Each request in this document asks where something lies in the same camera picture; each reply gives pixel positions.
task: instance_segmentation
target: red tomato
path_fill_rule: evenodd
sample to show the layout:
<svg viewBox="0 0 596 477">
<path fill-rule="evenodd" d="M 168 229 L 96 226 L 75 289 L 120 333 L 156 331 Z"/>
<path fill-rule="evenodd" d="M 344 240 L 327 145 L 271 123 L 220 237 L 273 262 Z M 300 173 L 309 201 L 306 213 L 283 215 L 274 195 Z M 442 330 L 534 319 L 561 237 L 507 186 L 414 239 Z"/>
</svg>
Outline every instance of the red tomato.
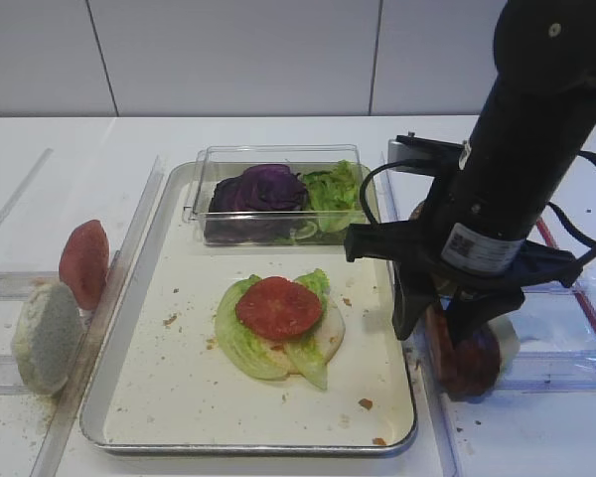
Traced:
<svg viewBox="0 0 596 477">
<path fill-rule="evenodd" d="M 320 318 L 318 296 L 280 276 L 254 283 L 236 303 L 236 316 L 258 336 L 282 341 L 298 336 Z"/>
</svg>

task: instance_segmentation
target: bread slice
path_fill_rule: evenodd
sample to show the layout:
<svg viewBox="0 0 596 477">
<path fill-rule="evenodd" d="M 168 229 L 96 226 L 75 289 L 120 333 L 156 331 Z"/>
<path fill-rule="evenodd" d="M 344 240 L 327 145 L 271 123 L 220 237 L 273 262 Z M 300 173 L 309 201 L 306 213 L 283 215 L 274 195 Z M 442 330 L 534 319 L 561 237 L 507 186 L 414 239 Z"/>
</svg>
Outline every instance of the bread slice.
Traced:
<svg viewBox="0 0 596 477">
<path fill-rule="evenodd" d="M 36 288 L 23 305 L 11 351 L 25 386 L 53 395 L 67 382 L 83 333 L 79 309 L 68 286 Z"/>
<path fill-rule="evenodd" d="M 325 363 L 329 363 L 334 357 L 343 339 L 345 338 L 345 320 L 338 306 L 331 298 L 327 303 L 327 314 L 317 323 L 314 329 L 314 336 L 318 349 L 325 357 Z M 275 364 L 288 370 L 290 375 L 298 374 L 298 370 L 293 366 L 287 355 L 283 351 L 281 343 L 260 338 L 263 345 L 267 348 L 267 356 Z"/>
</svg>

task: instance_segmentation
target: shredded lettuce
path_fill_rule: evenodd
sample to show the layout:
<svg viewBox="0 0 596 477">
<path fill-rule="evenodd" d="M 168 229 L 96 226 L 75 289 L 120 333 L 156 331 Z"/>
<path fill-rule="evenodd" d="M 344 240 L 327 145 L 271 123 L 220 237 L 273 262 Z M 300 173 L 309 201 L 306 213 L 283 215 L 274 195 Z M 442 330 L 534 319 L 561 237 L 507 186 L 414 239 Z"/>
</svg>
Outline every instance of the shredded lettuce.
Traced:
<svg viewBox="0 0 596 477">
<path fill-rule="evenodd" d="M 229 360 L 248 376 L 261 380 L 280 380 L 288 375 L 289 370 L 269 358 L 260 339 L 236 316 L 236 303 L 257 281 L 260 281 L 260 277 L 251 275 L 225 292 L 215 319 L 217 343 Z"/>
<path fill-rule="evenodd" d="M 294 281 L 306 286 L 318 296 L 322 306 L 322 316 L 325 316 L 327 313 L 327 293 L 329 291 L 329 278 L 327 278 L 325 272 L 320 268 L 316 268 L 313 272 L 299 276 Z M 321 390 L 326 390 L 327 363 L 322 352 L 318 349 L 314 337 L 314 331 L 318 326 L 320 326 L 320 322 L 299 339 L 285 342 L 283 349 L 289 361 L 307 381 Z"/>
<path fill-rule="evenodd" d="M 322 214 L 318 217 L 321 232 L 329 234 L 346 229 L 359 210 L 358 181 L 351 163 L 340 161 L 331 171 L 317 171 L 301 177 L 307 187 L 307 210 L 336 211 L 347 214 Z"/>
</svg>

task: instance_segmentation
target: metal tray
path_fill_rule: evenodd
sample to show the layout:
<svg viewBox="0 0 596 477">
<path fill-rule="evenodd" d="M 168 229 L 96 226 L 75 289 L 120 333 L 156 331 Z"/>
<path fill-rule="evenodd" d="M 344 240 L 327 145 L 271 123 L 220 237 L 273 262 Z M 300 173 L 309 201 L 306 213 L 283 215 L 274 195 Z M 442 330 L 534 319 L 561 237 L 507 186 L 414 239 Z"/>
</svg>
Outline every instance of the metal tray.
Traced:
<svg viewBox="0 0 596 477">
<path fill-rule="evenodd" d="M 119 454 L 402 451 L 414 435 L 416 412 L 390 324 L 387 265 L 347 263 L 337 245 L 206 246 L 195 233 L 199 225 L 183 219 L 193 178 L 194 165 L 185 164 L 165 187 L 89 384 L 83 435 Z M 224 291 L 251 273 L 291 278 L 316 267 L 329 275 L 347 326 L 329 364 L 329 389 L 320 392 L 301 377 L 266 383 L 243 375 L 212 342 Z M 360 406 L 362 398 L 372 400 L 371 410 Z"/>
</svg>

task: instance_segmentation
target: purple cabbage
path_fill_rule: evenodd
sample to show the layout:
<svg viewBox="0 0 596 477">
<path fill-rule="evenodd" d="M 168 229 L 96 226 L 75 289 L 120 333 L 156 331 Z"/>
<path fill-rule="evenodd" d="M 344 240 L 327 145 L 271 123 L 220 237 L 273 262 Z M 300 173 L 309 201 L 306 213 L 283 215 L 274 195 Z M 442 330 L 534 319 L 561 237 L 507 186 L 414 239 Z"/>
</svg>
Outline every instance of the purple cabbage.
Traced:
<svg viewBox="0 0 596 477">
<path fill-rule="evenodd" d="M 307 203 L 307 188 L 282 164 L 261 164 L 240 176 L 224 179 L 215 187 L 209 212 L 300 211 Z M 296 221 L 221 218 L 206 223 L 206 239 L 218 243 L 266 241 L 289 237 Z"/>
</svg>

